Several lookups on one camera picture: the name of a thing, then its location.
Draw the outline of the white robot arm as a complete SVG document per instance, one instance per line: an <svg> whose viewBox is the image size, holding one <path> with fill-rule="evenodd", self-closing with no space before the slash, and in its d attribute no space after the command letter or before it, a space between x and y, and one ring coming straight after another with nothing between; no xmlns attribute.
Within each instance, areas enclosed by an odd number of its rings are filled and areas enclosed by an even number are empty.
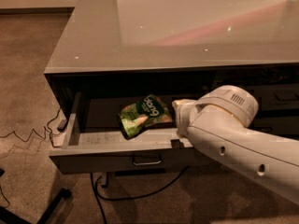
<svg viewBox="0 0 299 224"><path fill-rule="evenodd" d="M250 93L225 85L172 106L178 135L196 150L299 204L299 141L251 130L259 107Z"/></svg>

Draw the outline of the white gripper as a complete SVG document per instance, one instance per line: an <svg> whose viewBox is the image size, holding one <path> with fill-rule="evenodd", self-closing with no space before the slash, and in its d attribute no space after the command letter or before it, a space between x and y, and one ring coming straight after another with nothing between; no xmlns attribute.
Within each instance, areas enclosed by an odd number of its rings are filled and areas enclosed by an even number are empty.
<svg viewBox="0 0 299 224"><path fill-rule="evenodd" d="M187 128L200 115L203 107L196 100L181 99L172 102L176 114L176 125L178 128L178 136L186 137L188 135Z"/></svg>

